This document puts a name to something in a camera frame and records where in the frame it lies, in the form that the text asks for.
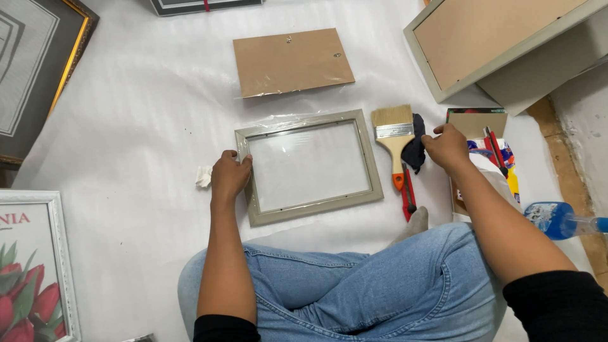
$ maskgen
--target glass pane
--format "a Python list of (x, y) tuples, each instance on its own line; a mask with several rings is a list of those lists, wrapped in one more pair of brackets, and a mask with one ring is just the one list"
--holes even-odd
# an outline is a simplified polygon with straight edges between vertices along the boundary
[(371, 190), (354, 121), (247, 142), (260, 212)]

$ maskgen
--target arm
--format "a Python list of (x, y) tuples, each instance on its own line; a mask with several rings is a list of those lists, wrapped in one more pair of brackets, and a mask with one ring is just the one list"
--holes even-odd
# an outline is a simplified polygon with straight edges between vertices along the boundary
[(452, 124), (434, 132), (442, 135), (425, 135), (422, 142), (431, 159), (458, 184), (483, 255), (503, 284), (540, 272), (576, 271), (570, 259), (477, 170), (462, 133)]
[(254, 283), (238, 233), (235, 199), (249, 181), (252, 158), (224, 151), (211, 176), (211, 232), (196, 316), (227, 315), (256, 323)]

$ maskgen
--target brush bristles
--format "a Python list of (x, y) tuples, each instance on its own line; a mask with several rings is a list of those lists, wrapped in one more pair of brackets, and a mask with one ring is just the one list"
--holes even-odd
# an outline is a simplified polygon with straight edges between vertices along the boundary
[(371, 123), (374, 127), (409, 124), (413, 121), (412, 107), (410, 105), (380, 108), (371, 112)]

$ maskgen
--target wall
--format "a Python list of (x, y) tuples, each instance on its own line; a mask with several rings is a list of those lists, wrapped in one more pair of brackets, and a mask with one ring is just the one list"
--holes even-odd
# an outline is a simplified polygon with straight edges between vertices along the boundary
[(608, 63), (551, 93), (596, 215), (608, 217)]

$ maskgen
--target black sleeve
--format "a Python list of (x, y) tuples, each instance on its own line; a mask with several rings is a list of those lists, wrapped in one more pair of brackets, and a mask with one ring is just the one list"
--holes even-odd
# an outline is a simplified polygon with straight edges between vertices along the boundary
[(203, 315), (194, 323), (194, 342), (258, 342), (253, 323), (224, 315)]
[(608, 297), (586, 272), (523, 277), (503, 290), (530, 342), (608, 341)]

